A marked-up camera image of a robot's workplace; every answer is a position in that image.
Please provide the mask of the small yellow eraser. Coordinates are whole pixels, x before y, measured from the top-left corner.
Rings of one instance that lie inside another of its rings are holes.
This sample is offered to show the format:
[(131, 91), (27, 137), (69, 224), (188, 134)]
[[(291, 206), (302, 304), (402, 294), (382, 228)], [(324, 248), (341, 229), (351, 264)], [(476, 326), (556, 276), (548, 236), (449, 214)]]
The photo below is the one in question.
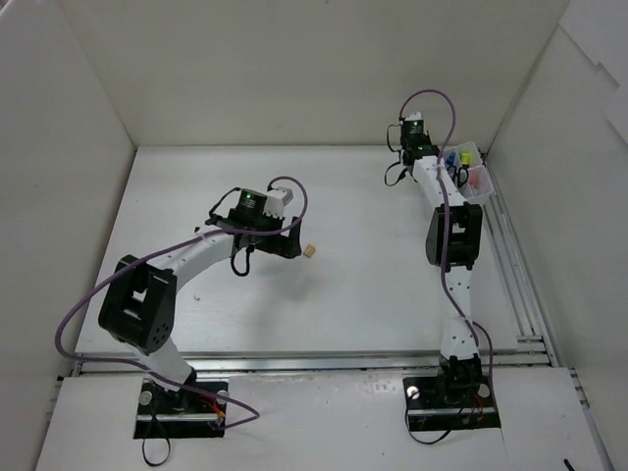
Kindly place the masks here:
[(304, 250), (304, 255), (308, 258), (311, 258), (316, 252), (316, 248), (312, 245), (308, 245)]

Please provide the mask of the yellow cap black highlighter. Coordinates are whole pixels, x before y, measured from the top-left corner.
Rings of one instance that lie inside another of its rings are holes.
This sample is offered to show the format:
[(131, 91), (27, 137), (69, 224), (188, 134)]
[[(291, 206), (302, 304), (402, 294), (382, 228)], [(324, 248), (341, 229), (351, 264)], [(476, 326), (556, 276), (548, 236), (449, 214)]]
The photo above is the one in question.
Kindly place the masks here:
[(469, 167), (471, 164), (471, 154), (469, 152), (463, 152), (460, 157), (460, 162), (463, 167)]

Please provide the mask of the black handled scissors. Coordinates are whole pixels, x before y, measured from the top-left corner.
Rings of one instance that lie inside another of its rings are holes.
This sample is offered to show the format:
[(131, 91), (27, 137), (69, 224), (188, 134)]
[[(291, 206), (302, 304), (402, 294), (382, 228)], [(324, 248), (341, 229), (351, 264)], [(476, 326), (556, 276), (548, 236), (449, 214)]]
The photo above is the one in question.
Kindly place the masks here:
[(467, 167), (456, 168), (453, 173), (452, 180), (458, 188), (464, 187), (469, 179), (469, 169)]

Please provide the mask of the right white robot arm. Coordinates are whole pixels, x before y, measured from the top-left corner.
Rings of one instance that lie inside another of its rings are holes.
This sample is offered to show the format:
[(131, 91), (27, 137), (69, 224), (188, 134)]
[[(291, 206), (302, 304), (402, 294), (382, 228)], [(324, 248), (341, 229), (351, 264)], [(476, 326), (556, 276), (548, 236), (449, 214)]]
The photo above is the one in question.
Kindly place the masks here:
[(401, 173), (418, 182), (429, 216), (426, 257), (436, 267), (444, 290), (442, 373), (434, 381), (437, 398), (456, 404), (482, 376), (479, 341), (471, 317), (471, 279), (479, 257), (483, 210), (463, 196), (455, 170), (415, 112), (401, 118), (398, 150)]

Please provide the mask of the clear glue bottle blue cap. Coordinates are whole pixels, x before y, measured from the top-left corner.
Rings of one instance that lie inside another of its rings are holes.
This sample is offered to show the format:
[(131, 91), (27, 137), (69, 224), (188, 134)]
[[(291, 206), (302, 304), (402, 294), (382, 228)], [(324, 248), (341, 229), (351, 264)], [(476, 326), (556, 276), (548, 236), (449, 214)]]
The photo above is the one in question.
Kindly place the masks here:
[(447, 167), (454, 166), (456, 157), (457, 157), (457, 154), (455, 152), (451, 152), (445, 159), (445, 165)]

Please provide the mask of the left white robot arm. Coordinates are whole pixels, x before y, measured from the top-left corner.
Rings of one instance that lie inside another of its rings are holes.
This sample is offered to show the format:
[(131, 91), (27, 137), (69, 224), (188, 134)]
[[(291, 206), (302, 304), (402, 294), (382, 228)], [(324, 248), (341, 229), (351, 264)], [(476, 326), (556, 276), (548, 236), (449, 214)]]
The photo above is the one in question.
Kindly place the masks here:
[(99, 327), (158, 375), (161, 400), (177, 412), (188, 410), (196, 399), (195, 370), (172, 340), (179, 290), (224, 261), (230, 262), (236, 276), (246, 277), (250, 254), (256, 250), (286, 259), (301, 253), (301, 223), (294, 217), (287, 224), (285, 217), (293, 200), (291, 189), (235, 191), (239, 193), (235, 207), (220, 216), (213, 206), (204, 226), (195, 230), (192, 244), (137, 266), (131, 255), (121, 259), (117, 268), (126, 272), (109, 285), (99, 312)]

